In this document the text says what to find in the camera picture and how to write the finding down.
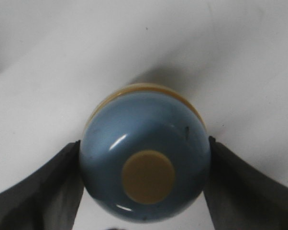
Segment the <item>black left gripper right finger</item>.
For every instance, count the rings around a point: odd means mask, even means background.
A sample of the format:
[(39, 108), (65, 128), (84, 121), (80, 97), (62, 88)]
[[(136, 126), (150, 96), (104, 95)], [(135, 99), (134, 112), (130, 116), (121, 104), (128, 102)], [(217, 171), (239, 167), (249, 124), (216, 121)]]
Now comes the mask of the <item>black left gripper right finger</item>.
[(210, 137), (204, 196), (216, 230), (288, 230), (288, 187)]

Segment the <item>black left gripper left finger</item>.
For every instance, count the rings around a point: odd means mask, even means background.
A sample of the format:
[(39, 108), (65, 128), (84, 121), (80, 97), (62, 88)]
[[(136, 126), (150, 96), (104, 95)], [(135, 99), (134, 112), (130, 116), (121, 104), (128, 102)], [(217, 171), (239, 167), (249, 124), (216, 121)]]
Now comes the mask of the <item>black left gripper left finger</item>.
[(50, 161), (0, 193), (0, 230), (71, 230), (83, 196), (78, 153), (67, 144)]

